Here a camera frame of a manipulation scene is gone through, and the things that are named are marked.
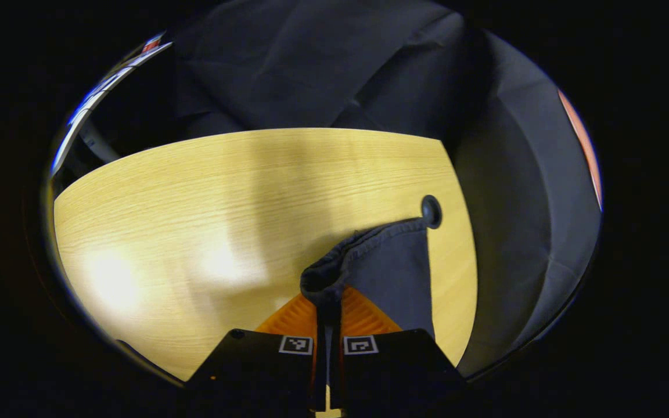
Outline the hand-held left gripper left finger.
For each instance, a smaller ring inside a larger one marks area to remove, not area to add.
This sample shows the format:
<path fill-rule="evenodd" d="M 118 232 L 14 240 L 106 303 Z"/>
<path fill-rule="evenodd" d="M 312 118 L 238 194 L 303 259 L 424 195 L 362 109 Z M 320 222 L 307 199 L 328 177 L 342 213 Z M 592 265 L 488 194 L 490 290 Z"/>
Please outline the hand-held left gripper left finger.
<path fill-rule="evenodd" d="M 326 410 L 318 310 L 295 296 L 255 330 L 230 330 L 186 382 L 189 415 L 313 415 Z"/>

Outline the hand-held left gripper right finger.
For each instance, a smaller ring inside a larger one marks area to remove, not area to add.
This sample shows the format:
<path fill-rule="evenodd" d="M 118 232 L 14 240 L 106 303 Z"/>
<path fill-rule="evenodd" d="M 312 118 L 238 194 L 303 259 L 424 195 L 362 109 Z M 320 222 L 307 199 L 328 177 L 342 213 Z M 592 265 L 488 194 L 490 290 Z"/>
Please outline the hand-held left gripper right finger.
<path fill-rule="evenodd" d="M 344 415 L 443 415 L 466 381 L 434 338 L 402 330 L 348 286 L 330 378 L 331 407 Z"/>

